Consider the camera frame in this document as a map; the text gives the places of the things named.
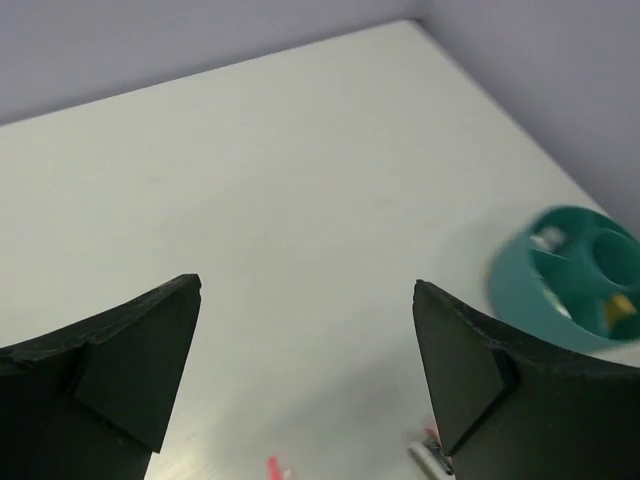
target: teal pen holder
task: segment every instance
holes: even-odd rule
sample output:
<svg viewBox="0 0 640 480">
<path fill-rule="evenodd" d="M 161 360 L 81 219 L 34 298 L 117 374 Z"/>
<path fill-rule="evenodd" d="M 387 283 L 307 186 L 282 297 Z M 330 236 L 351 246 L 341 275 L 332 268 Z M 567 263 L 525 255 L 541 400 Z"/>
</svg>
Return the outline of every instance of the teal pen holder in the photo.
<svg viewBox="0 0 640 480">
<path fill-rule="evenodd" d="M 640 243 L 610 218 L 553 208 L 493 260 L 489 297 L 500 320 L 581 353 L 640 338 Z"/>
</svg>

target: gray wall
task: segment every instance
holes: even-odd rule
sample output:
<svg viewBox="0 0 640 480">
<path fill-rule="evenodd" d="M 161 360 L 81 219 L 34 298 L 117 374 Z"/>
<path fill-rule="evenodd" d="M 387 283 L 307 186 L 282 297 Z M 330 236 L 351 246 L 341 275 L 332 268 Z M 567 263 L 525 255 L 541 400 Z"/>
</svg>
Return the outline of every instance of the gray wall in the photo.
<svg viewBox="0 0 640 480">
<path fill-rule="evenodd" d="M 640 235 L 640 0 L 424 0 L 427 29 Z"/>
<path fill-rule="evenodd" d="M 420 0 L 0 0 L 0 124 L 415 16 Z"/>
</svg>

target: table surface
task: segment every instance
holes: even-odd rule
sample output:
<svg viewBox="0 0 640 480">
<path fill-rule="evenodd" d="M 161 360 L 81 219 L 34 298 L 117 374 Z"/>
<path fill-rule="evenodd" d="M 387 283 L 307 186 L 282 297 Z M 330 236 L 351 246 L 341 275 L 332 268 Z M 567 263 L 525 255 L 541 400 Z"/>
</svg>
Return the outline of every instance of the table surface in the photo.
<svg viewBox="0 0 640 480">
<path fill-rule="evenodd" d="M 411 22 L 9 125 L 0 154 L 5 345 L 201 275 L 149 480 L 261 479 L 273 453 L 421 478 L 414 281 L 488 311 L 508 235 L 595 207 Z"/>
</svg>

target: red object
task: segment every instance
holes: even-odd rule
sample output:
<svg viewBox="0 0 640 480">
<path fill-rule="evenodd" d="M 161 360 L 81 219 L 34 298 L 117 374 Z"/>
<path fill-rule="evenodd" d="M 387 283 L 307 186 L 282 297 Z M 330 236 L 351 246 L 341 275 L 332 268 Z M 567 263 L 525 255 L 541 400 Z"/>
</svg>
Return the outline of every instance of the red object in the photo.
<svg viewBox="0 0 640 480">
<path fill-rule="evenodd" d="M 269 480 L 282 480 L 282 472 L 275 456 L 269 457 L 267 460 L 267 471 L 269 472 Z"/>
</svg>

